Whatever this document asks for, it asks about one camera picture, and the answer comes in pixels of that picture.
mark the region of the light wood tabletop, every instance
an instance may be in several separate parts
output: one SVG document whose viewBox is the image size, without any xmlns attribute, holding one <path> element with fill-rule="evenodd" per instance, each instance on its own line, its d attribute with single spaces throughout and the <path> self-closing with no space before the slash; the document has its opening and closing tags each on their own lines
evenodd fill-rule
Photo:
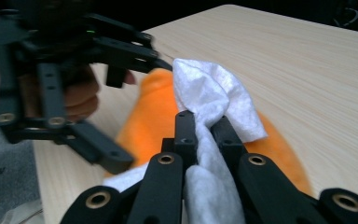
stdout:
<svg viewBox="0 0 358 224">
<path fill-rule="evenodd" d="M 327 188 L 358 193 L 358 32 L 233 5 L 145 32 L 168 63 L 219 63 L 237 75 L 300 158 L 314 197 Z M 105 66 L 93 68 L 103 79 Z M 145 76 L 136 74 L 138 82 Z M 114 139 L 138 86 L 101 86 L 90 121 Z M 34 141 L 34 150 L 46 222 L 59 223 L 83 190 L 102 183 L 104 170 L 49 141 Z"/>
</svg>

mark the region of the white cloth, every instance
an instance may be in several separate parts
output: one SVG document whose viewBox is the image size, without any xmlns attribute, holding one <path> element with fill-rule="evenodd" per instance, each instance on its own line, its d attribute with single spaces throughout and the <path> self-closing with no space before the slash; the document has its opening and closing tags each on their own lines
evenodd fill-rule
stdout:
<svg viewBox="0 0 358 224">
<path fill-rule="evenodd" d="M 243 85 L 219 64 L 173 61 L 175 100 L 180 111 L 194 113 L 198 164 L 186 171 L 185 203 L 190 224 L 245 223 L 241 200 L 223 156 L 209 131 L 224 115 L 242 142 L 267 136 L 253 101 Z M 106 178 L 104 185 L 119 191 L 143 177 L 147 164 Z"/>
</svg>

